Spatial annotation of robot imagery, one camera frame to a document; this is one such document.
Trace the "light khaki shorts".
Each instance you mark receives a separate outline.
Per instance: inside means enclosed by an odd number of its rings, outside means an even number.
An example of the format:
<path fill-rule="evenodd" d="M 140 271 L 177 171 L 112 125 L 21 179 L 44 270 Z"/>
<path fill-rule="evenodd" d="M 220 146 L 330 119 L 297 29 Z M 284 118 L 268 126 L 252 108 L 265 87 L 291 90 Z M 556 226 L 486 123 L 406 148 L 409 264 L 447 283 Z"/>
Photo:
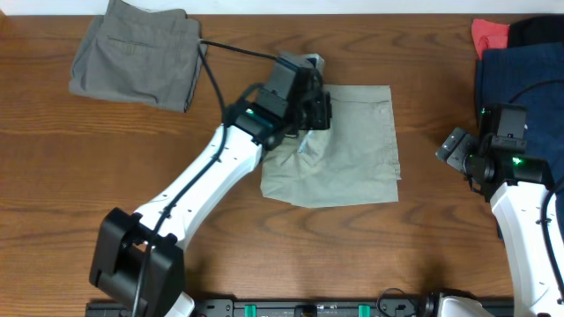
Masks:
<path fill-rule="evenodd" d="M 302 131 L 266 155 L 263 196 L 305 208 L 397 202 L 401 169 L 390 87 L 325 90 L 330 128 Z"/>

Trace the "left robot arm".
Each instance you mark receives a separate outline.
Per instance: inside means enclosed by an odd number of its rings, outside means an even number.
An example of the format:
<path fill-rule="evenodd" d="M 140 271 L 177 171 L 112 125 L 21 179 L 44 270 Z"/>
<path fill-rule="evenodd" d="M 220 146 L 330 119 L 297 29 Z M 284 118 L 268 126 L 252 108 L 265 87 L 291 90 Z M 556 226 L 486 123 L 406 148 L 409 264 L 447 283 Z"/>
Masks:
<path fill-rule="evenodd" d="M 89 281 L 134 316 L 191 316 L 183 255 L 228 191 L 290 134 L 330 127 L 330 96 L 318 54 L 282 54 L 264 84 L 231 105 L 202 153 L 160 194 L 103 219 Z"/>

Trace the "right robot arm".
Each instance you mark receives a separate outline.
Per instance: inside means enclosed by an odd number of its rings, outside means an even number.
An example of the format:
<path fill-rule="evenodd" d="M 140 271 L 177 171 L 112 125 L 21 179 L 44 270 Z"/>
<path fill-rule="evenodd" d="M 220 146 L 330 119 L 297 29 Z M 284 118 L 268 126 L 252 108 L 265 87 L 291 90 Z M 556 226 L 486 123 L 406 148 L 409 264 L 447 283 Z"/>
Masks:
<path fill-rule="evenodd" d="M 436 156 L 490 204 L 508 257 L 515 316 L 563 314 L 563 242 L 549 163 L 526 152 L 527 110 L 490 104 L 479 135 L 456 128 Z"/>

